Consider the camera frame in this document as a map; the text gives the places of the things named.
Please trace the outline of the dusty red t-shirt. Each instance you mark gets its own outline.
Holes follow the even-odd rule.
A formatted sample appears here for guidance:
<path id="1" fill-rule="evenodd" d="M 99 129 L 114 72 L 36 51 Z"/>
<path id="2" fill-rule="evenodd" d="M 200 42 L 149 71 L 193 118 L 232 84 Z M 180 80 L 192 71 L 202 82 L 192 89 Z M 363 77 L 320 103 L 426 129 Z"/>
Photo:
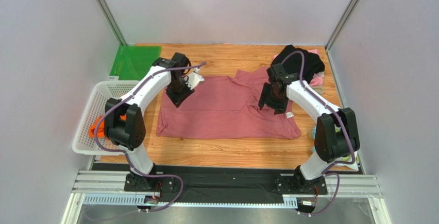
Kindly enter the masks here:
<path id="1" fill-rule="evenodd" d="M 287 114 L 258 106 L 267 67 L 237 70 L 231 76 L 206 76 L 179 107 L 163 95 L 157 136 L 185 139 L 296 139 L 301 131 Z"/>

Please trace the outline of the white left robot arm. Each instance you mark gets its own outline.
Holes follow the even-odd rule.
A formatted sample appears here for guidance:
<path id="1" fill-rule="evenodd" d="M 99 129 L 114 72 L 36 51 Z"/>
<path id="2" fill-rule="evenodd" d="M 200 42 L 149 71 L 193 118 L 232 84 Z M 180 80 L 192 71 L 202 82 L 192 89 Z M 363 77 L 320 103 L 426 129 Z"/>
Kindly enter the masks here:
<path id="1" fill-rule="evenodd" d="M 104 136 L 117 146 L 115 152 L 124 154 L 132 174 L 148 180 L 155 178 L 155 165 L 143 145 L 144 112 L 162 90 L 174 106 L 179 107 L 195 91 L 187 76 L 194 67 L 181 53 L 174 53 L 171 59 L 158 58 L 132 90 L 119 99 L 107 100 L 105 113 L 98 123 L 104 124 Z"/>

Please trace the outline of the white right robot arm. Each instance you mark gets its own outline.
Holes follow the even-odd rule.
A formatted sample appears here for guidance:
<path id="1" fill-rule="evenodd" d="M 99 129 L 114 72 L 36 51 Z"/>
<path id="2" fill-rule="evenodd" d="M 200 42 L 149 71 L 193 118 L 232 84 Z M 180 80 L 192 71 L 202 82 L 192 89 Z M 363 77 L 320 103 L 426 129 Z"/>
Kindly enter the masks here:
<path id="1" fill-rule="evenodd" d="M 353 109 L 341 109 L 327 101 L 298 73 L 287 74 L 280 63 L 269 67 L 267 75 L 268 82 L 263 86 L 259 108 L 269 107 L 275 114 L 282 114 L 292 101 L 305 110 L 316 124 L 315 151 L 296 168 L 297 181 L 305 184 L 316 180 L 334 165 L 341 164 L 342 157 L 350 156 L 347 164 L 354 164 L 360 141 Z"/>

